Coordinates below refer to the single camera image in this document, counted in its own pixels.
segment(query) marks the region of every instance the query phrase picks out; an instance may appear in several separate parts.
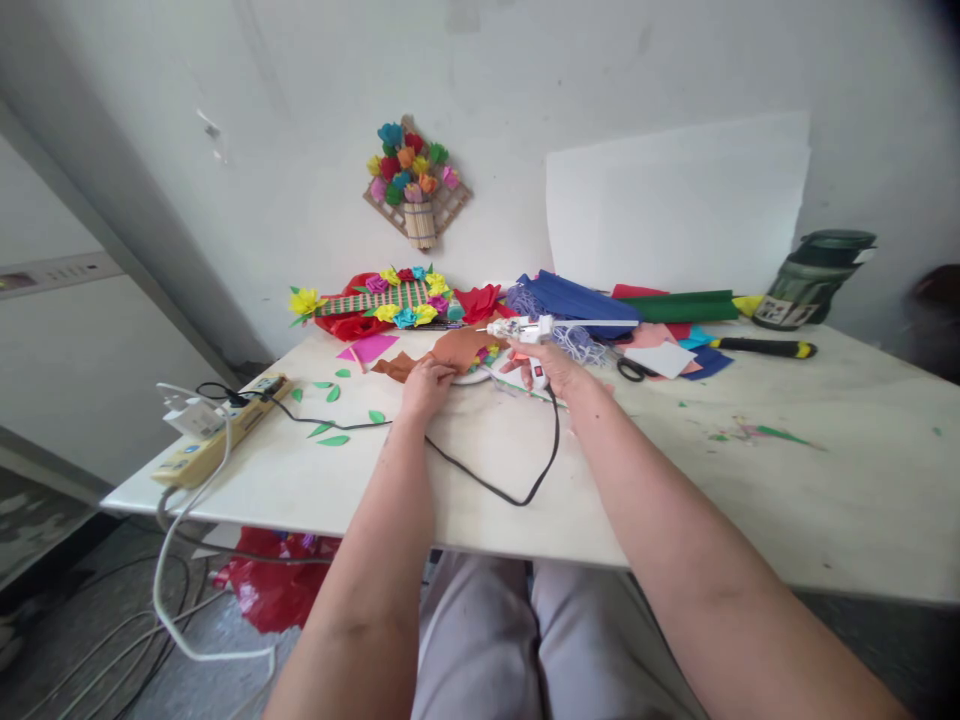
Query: leg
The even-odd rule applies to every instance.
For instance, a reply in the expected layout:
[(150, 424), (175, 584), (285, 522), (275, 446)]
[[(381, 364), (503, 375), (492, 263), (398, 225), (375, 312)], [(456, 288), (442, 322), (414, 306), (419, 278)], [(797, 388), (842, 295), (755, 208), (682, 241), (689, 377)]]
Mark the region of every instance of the leg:
[(534, 573), (547, 717), (706, 718), (626, 573), (558, 562)]
[(420, 606), (416, 720), (542, 716), (523, 562), (444, 552)]

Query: white wall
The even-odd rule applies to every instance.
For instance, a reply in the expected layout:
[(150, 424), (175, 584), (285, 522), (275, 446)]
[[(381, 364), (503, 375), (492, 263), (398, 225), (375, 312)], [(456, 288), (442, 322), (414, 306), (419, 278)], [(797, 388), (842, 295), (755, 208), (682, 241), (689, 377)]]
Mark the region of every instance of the white wall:
[(360, 198), (376, 128), (404, 112), (475, 190), (429, 258), (472, 284), (550, 266), (547, 152), (809, 108), (798, 235), (857, 227), (882, 248), (831, 323), (909, 355), (905, 290), (960, 261), (955, 66), (917, 7), (15, 0), (0, 89), (232, 360), (298, 341), (288, 285), (331, 292), (420, 259)]

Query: white paper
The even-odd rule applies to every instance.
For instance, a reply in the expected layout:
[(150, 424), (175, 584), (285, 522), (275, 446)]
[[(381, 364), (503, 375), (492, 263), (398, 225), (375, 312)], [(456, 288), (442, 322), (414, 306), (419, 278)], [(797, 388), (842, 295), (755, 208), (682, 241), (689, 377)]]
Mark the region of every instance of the white paper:
[(682, 373), (697, 357), (696, 353), (671, 342), (655, 348), (627, 348), (623, 354), (670, 380)]
[(588, 287), (761, 294), (790, 252), (809, 116), (715, 123), (547, 156), (554, 267)]

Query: green bottle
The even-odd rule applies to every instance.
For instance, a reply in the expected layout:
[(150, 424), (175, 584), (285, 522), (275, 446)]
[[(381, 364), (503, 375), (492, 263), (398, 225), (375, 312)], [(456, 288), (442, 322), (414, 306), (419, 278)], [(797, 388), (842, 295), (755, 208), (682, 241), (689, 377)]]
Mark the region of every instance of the green bottle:
[(753, 322), (771, 330), (822, 323), (843, 283), (876, 253), (877, 236), (861, 230), (817, 230), (787, 255)]

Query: paper flower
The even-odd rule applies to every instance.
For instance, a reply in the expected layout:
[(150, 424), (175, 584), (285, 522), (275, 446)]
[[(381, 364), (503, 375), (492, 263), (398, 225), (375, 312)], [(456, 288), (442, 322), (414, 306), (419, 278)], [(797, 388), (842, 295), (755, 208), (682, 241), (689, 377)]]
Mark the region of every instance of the paper flower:
[(440, 143), (434, 143), (430, 146), (430, 160), (434, 165), (443, 165), (448, 157), (450, 157), (450, 153)]
[(393, 268), (388, 268), (384, 270), (382, 273), (380, 273), (380, 277), (382, 277), (384, 280), (386, 280), (388, 283), (390, 283), (393, 286), (397, 286), (400, 284), (400, 278), (397, 277), (397, 271), (394, 270)]
[(403, 136), (403, 141), (407, 144), (407, 147), (413, 148), (417, 155), (423, 150), (423, 138), (416, 133), (407, 133)]
[(373, 199), (377, 202), (383, 202), (387, 197), (387, 181), (381, 177), (376, 177), (373, 179), (373, 184), (370, 186), (370, 194), (373, 196)]
[(397, 324), (397, 327), (402, 330), (403, 328), (416, 324), (417, 315), (410, 308), (404, 308), (393, 316), (393, 321)]
[(372, 293), (386, 292), (387, 290), (390, 289), (390, 283), (388, 283), (379, 275), (373, 275), (371, 277), (368, 277), (364, 285), (366, 285), (367, 290), (369, 290)]
[(407, 202), (412, 203), (422, 203), (423, 202), (423, 190), (420, 189), (420, 186), (416, 183), (410, 183), (403, 189), (403, 196), (407, 199)]
[(396, 185), (387, 185), (387, 202), (390, 205), (399, 205), (403, 202), (403, 190)]
[(377, 320), (391, 322), (398, 312), (400, 312), (399, 305), (381, 305), (374, 311), (373, 316)]
[(377, 130), (377, 135), (386, 145), (397, 147), (403, 143), (403, 128), (396, 123), (384, 123), (383, 127)]
[(450, 302), (443, 295), (434, 295), (427, 300), (427, 304), (433, 305), (433, 307), (437, 309), (437, 312), (446, 312), (447, 308), (450, 307)]
[(402, 173), (397, 173), (393, 176), (393, 184), (397, 186), (398, 189), (403, 190), (407, 185), (410, 184), (410, 181), (413, 178), (410, 177), (410, 173), (404, 170)]
[(380, 161), (383, 160), (379, 155), (374, 155), (372, 158), (367, 160), (367, 171), (377, 177), (380, 174)]
[(406, 147), (397, 151), (397, 160), (400, 161), (400, 167), (408, 168), (413, 165), (413, 159), (416, 156), (417, 154), (411, 147)]
[(423, 191), (429, 195), (434, 190), (437, 189), (437, 179), (432, 175), (421, 175), (420, 176), (420, 187)]
[(443, 184), (451, 190), (455, 190), (460, 184), (460, 173), (449, 165), (444, 166), (441, 177), (443, 178)]
[(437, 316), (437, 309), (433, 305), (417, 305), (413, 312), (417, 316), (414, 326), (426, 325)]
[(418, 155), (413, 159), (413, 164), (410, 166), (410, 169), (413, 171), (414, 175), (420, 177), (430, 169), (430, 161), (422, 155)]
[(290, 296), (290, 311), (297, 315), (313, 315), (326, 304), (326, 298), (317, 299), (316, 290), (303, 289)]
[(380, 161), (380, 174), (387, 182), (390, 182), (398, 172), (400, 172), (400, 161), (396, 158), (383, 158)]

